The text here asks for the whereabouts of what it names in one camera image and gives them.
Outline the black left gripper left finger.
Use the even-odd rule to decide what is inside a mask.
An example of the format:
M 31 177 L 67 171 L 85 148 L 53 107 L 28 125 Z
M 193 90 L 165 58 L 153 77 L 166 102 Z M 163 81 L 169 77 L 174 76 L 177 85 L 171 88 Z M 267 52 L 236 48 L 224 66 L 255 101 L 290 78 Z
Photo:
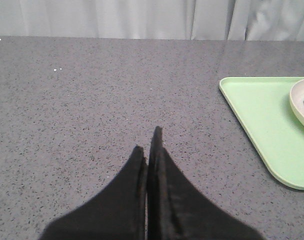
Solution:
M 115 178 L 91 200 L 51 222 L 42 240 L 143 240 L 148 166 L 136 146 Z

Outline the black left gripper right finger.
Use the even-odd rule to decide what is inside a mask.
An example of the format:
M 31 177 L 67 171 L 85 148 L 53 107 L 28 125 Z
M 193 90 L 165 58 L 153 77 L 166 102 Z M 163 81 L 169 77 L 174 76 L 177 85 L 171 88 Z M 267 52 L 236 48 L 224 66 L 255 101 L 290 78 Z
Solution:
M 149 240 L 261 240 L 257 230 L 224 212 L 184 176 L 163 147 L 157 126 L 148 178 Z

